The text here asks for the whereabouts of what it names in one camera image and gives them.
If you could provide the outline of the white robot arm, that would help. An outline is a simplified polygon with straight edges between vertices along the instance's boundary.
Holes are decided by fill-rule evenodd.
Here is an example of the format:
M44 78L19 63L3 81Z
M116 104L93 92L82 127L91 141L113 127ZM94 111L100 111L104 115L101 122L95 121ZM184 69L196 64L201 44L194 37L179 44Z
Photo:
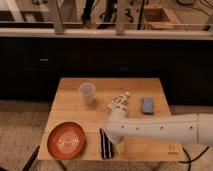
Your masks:
M114 144L125 136L141 136L213 147L213 114L127 118L120 111L113 111L105 130Z

